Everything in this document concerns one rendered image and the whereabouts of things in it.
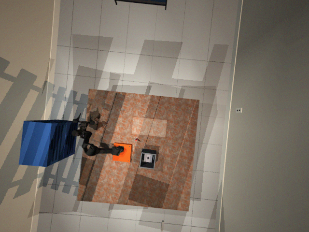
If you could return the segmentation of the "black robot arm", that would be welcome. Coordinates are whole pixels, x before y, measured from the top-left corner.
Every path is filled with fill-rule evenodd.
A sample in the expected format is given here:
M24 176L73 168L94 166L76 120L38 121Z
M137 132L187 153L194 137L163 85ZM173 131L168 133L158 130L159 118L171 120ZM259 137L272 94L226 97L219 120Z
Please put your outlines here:
M79 124L80 127L85 127L87 128L87 123L81 123ZM81 138L84 139L84 142L82 144L82 148L84 149L84 152L88 156L95 156L96 154L105 154L105 153L111 153L112 155L119 156L121 152L124 151L124 146L113 146L112 148L98 148L94 144L89 143L89 138L92 135L90 131L86 131L83 129L79 130L73 130L71 132L72 136L80 136ZM87 146L90 145L89 149L87 149Z

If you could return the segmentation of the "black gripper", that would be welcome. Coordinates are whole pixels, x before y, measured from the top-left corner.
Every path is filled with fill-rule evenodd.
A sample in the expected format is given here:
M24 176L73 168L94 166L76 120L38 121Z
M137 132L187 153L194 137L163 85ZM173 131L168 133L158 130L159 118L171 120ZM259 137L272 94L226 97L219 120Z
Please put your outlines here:
M80 115L81 115L81 113L80 113ZM73 123L78 123L78 122L79 122L79 123L89 123L90 125L94 125L94 124L95 124L95 122L92 121L92 119L91 119L91 115L90 115L90 122L87 122L87 121L79 121L80 115L78 116L77 119L74 119L74 120L73 120ZM86 130L85 127L80 127L80 129Z

